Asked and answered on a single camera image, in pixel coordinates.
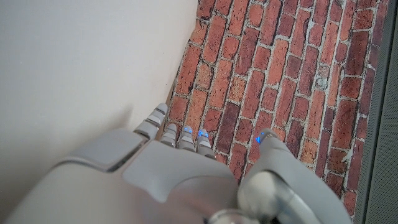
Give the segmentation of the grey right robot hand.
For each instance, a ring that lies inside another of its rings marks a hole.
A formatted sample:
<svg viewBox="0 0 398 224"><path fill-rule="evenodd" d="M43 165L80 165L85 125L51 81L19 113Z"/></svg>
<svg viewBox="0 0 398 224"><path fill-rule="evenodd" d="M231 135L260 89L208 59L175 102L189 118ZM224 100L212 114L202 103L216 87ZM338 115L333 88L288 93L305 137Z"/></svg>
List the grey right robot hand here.
<svg viewBox="0 0 398 224"><path fill-rule="evenodd" d="M159 104L133 131L114 129L56 163L8 223L350 223L345 206L270 129L238 182L206 130L170 124Z"/></svg>

